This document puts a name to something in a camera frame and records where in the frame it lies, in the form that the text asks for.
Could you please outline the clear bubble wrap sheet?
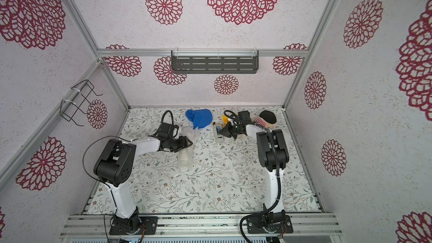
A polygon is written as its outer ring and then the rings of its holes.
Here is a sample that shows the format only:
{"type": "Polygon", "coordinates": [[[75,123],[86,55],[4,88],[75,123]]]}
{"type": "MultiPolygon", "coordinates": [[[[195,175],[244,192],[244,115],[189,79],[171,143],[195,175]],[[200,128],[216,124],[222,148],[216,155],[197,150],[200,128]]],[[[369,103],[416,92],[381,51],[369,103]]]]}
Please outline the clear bubble wrap sheet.
{"type": "Polygon", "coordinates": [[[192,168],[196,132],[192,127],[185,127],[181,130],[180,136],[187,136],[193,142],[191,147],[182,149],[177,153],[178,168],[182,173],[186,173],[192,168]]]}

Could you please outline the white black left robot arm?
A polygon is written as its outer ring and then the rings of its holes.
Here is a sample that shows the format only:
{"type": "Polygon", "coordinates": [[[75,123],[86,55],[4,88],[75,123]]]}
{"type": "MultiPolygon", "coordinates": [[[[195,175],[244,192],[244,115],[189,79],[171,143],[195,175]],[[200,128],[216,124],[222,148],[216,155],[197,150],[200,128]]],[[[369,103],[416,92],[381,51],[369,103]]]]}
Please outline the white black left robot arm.
{"type": "Polygon", "coordinates": [[[177,135],[176,126],[163,123],[155,134],[145,138],[127,141],[120,137],[111,137],[94,165],[93,173],[106,184],[111,192],[116,207],[116,218],[126,221],[137,213],[132,199],[129,177],[133,170],[136,156],[148,153],[192,153],[196,141],[196,132],[186,127],[177,135]]]}

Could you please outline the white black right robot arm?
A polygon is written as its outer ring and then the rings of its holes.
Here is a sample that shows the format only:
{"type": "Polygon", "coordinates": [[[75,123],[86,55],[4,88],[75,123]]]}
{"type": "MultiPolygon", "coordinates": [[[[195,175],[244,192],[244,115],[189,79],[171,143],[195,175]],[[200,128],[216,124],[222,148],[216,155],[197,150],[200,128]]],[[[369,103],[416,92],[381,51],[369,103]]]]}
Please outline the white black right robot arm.
{"type": "Polygon", "coordinates": [[[260,219],[266,224],[283,222],[286,213],[282,201],[282,179],[289,162],[289,152],[283,131],[270,130],[264,123],[252,121],[248,111],[236,114],[233,111],[225,110],[223,115],[228,122],[218,134],[233,139],[237,139],[239,135],[254,138],[259,163],[266,172],[263,210],[252,214],[248,219],[260,219]]]}

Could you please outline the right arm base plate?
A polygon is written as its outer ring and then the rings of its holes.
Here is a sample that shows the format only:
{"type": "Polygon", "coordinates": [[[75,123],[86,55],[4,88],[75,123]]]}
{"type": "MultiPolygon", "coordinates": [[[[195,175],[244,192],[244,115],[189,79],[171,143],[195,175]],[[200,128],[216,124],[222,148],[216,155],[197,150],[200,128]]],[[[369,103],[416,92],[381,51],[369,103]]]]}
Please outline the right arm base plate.
{"type": "Polygon", "coordinates": [[[294,229],[290,217],[279,212],[248,218],[247,231],[249,234],[292,234],[294,229]]]}

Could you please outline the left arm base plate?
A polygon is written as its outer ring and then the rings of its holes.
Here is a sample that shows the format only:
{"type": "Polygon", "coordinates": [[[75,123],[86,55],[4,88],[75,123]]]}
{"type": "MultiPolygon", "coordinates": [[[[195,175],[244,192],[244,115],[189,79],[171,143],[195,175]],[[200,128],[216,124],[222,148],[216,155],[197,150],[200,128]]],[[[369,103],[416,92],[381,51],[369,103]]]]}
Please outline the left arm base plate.
{"type": "Polygon", "coordinates": [[[122,219],[114,216],[109,235],[154,235],[158,224],[158,217],[132,217],[122,219]]]}

